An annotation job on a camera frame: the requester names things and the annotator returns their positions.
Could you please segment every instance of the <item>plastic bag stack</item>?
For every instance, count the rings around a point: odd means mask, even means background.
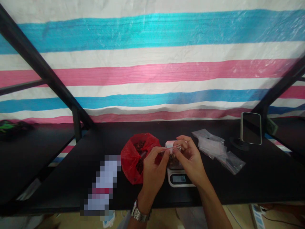
[[[206,129],[192,132],[198,138],[198,148],[211,159],[216,158],[227,168],[233,175],[237,174],[246,164],[244,161],[235,156],[231,151],[227,152],[224,145],[224,139],[212,135]]]

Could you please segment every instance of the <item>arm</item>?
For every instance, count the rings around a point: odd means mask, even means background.
[[[177,137],[174,145],[181,144],[182,152],[174,150],[174,154],[182,164],[187,176],[198,188],[208,228],[232,229],[231,223],[217,197],[217,194],[204,170],[201,155],[190,137]]]
[[[163,147],[154,147],[144,159],[143,187],[138,195],[138,209],[144,215],[149,214],[153,201],[164,182],[169,150],[165,151],[160,164],[155,164],[158,153],[164,149]],[[140,223],[131,217],[128,229],[145,229],[146,226],[147,222]]]

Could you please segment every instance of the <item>phone stand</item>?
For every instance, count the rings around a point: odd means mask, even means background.
[[[230,137],[230,142],[234,147],[242,151],[249,151],[249,145],[246,142],[241,141],[240,138]]]

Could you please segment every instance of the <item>power strip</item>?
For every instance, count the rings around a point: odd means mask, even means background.
[[[264,212],[262,211],[261,207],[257,204],[250,204],[249,207],[252,213],[252,220],[255,229],[265,229],[263,217],[261,216],[262,214],[264,214]]]

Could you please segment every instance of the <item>person's right hand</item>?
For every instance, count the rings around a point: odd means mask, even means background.
[[[177,137],[174,146],[181,144],[182,153],[174,149],[173,153],[182,164],[188,178],[197,187],[204,186],[209,182],[206,171],[204,170],[200,153],[191,137],[181,135]]]

